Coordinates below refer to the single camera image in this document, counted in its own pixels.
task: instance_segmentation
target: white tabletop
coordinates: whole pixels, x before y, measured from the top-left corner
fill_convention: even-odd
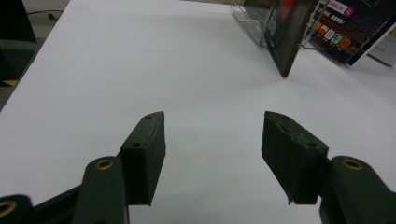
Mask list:
[[[368,162],[395,191],[395,86],[395,68],[364,58],[349,69],[315,50],[283,79],[228,6],[74,0],[0,114],[0,196],[38,204],[79,185],[161,110],[167,155],[133,223],[316,224],[318,206],[288,206],[261,157],[264,111],[295,119],[330,158]]]

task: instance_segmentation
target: white table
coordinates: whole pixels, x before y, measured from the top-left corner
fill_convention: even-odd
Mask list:
[[[396,71],[348,69],[300,50],[283,79],[227,6],[71,1],[0,114],[0,195],[34,204],[79,185],[136,123],[164,111],[167,156],[153,205],[133,223],[319,223],[287,206],[261,157],[266,110],[371,164],[396,190]]]

